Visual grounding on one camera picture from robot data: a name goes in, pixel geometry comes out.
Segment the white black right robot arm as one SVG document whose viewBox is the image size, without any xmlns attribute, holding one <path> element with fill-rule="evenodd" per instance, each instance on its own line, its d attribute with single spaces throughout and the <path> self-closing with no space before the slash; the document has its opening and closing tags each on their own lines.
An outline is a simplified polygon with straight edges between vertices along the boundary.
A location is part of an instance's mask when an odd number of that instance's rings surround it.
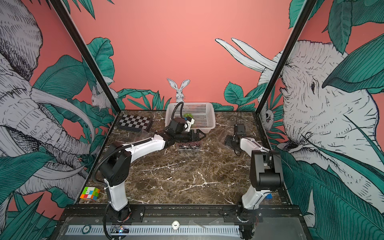
<svg viewBox="0 0 384 240">
<path fill-rule="evenodd" d="M 258 209 L 268 194 L 284 185 L 281 159 L 250 137 L 228 135 L 225 144 L 234 151 L 244 151 L 251 157 L 251 185 L 242 196 L 242 206 L 247 210 Z"/>
</svg>

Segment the purple grape bunch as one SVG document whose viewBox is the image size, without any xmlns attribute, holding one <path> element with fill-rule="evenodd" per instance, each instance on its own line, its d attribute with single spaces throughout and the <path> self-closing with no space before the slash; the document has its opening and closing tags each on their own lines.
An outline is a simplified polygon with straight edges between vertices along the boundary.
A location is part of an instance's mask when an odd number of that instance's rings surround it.
<svg viewBox="0 0 384 240">
<path fill-rule="evenodd" d="M 201 148 L 200 144 L 197 144 L 197 143 L 185 143 L 185 144 L 179 145 L 179 149 L 181 150 L 196 150 L 200 148 Z"/>
</svg>

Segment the clear plastic clamshell container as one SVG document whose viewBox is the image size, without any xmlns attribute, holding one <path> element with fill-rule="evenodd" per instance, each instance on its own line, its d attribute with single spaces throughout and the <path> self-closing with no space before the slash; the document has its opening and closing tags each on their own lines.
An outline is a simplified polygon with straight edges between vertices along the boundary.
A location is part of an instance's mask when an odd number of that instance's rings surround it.
<svg viewBox="0 0 384 240">
<path fill-rule="evenodd" d="M 181 152 L 199 152 L 201 150 L 200 142 L 177 143 L 176 146 Z"/>
</svg>

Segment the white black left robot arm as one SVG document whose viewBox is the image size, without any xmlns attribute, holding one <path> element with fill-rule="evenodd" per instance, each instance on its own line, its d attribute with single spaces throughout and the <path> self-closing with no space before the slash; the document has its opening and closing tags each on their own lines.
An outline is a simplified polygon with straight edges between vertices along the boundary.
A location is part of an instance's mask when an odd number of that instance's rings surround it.
<svg viewBox="0 0 384 240">
<path fill-rule="evenodd" d="M 175 143 L 199 142 L 206 136 L 199 129 L 181 133 L 163 130 L 139 142 L 113 145 L 95 168 L 93 180 L 104 186 L 107 190 L 108 203 L 112 209 L 120 212 L 129 205 L 125 181 L 132 162 L 152 152 L 166 149 Z"/>
</svg>

